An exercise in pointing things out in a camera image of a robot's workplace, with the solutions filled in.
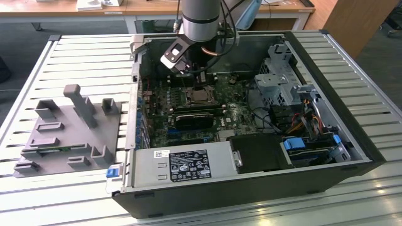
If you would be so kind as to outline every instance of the warning label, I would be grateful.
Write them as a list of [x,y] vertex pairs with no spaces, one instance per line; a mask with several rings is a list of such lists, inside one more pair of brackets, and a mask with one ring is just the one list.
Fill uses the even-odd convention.
[[169,179],[172,182],[211,177],[207,150],[169,153]]

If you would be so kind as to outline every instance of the green circuit board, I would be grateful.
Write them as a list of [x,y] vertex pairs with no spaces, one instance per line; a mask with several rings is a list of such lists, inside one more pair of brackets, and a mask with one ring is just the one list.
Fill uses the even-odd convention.
[[219,142],[219,131],[232,130],[233,135],[256,133],[256,124],[251,111],[244,102],[245,85],[248,81],[229,83],[231,75],[220,76],[213,88],[213,97],[224,106],[223,116],[213,117],[212,127],[200,130],[187,130],[179,132],[169,125],[169,106],[185,105],[184,88],[171,88],[163,83],[153,88],[152,95],[148,97],[147,117],[151,138],[151,147],[165,147],[183,141],[201,143]]

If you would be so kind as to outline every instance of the sticker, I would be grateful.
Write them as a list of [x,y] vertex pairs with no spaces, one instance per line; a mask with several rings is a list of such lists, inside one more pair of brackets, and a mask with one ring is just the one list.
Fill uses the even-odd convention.
[[180,182],[211,177],[207,150],[169,154],[169,180]]
[[105,12],[105,15],[120,15],[123,12]]
[[169,150],[153,151],[153,158],[165,158],[169,156]]

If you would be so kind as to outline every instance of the slotted metal platform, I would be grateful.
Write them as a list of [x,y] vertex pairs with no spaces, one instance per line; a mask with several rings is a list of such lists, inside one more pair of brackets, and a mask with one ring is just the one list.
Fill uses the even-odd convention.
[[78,84],[92,103],[123,102],[116,162],[124,158],[129,98],[129,35],[62,36],[49,41],[0,129],[0,222],[6,225],[400,225],[402,113],[331,36],[295,32],[387,163],[324,193],[189,215],[137,221],[105,193],[105,171],[12,177],[13,165],[37,117],[33,107],[62,97],[65,84]]

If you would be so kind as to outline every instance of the blue latch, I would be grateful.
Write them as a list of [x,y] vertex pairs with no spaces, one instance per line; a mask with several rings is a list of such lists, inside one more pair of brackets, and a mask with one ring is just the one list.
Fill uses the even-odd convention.
[[283,142],[283,145],[287,150],[306,147],[302,138],[290,138]]
[[334,140],[335,140],[336,144],[339,144],[342,142],[340,137],[338,135],[334,135]]
[[107,169],[105,178],[116,178],[119,177],[119,168]]

